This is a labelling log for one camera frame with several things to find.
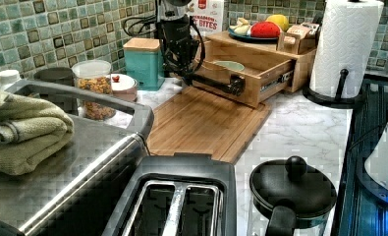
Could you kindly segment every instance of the teal canister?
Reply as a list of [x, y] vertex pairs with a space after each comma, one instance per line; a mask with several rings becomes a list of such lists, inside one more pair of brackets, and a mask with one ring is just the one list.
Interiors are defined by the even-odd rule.
[[159, 90], [164, 81], [163, 57], [158, 39], [134, 37], [124, 45], [127, 75], [141, 90]]

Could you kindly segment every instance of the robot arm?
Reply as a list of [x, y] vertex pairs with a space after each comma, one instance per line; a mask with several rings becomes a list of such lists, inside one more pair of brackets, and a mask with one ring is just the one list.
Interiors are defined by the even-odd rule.
[[[244, 91], [245, 80], [240, 76], [231, 76], [230, 83], [227, 85], [195, 73], [205, 59], [205, 45], [193, 18], [186, 14], [187, 5], [190, 2], [191, 0], [156, 0], [156, 16], [153, 16], [156, 19], [150, 17], [140, 21], [143, 26], [155, 22], [157, 30], [155, 37], [160, 41], [164, 70], [182, 77], [188, 86], [191, 86], [193, 81], [197, 81], [230, 94], [241, 95]], [[191, 36], [191, 28], [196, 31], [198, 40]], [[193, 60], [199, 47], [199, 61], [194, 66]]]

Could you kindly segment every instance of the wooden box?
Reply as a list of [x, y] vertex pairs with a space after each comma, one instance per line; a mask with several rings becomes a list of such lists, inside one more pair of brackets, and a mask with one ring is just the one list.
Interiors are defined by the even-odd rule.
[[[246, 81], [245, 90], [240, 96], [235, 96], [201, 83], [194, 85], [252, 107], [257, 107], [261, 101], [287, 87], [295, 69], [295, 60], [291, 58], [240, 45], [233, 46], [210, 40], [205, 42], [205, 52], [205, 60], [196, 74], [225, 84], [230, 83], [231, 75], [238, 75]], [[243, 64], [245, 68], [242, 71], [233, 71], [213, 64], [216, 61], [235, 61]]]
[[[285, 37], [293, 38], [294, 40], [285, 40]], [[301, 55], [307, 53], [316, 47], [316, 38], [300, 39], [299, 35], [282, 32], [277, 42], [277, 50], [282, 52]]]

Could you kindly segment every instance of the folded towel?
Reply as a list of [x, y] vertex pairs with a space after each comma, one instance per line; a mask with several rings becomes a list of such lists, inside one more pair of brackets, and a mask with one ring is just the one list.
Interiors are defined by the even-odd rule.
[[53, 103], [0, 90], [0, 171], [21, 175], [66, 145], [74, 122]]

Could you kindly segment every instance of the small bowl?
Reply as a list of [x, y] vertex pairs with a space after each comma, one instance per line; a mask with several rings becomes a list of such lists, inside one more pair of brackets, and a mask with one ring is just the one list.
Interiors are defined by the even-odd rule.
[[238, 62], [233, 62], [233, 61], [214, 61], [213, 63], [215, 65], [228, 68], [232, 71], [242, 71], [245, 68], [243, 64], [240, 64]]
[[138, 98], [138, 82], [126, 75], [112, 74], [111, 77], [119, 76], [119, 82], [111, 80], [113, 95], [126, 101], [135, 101]]

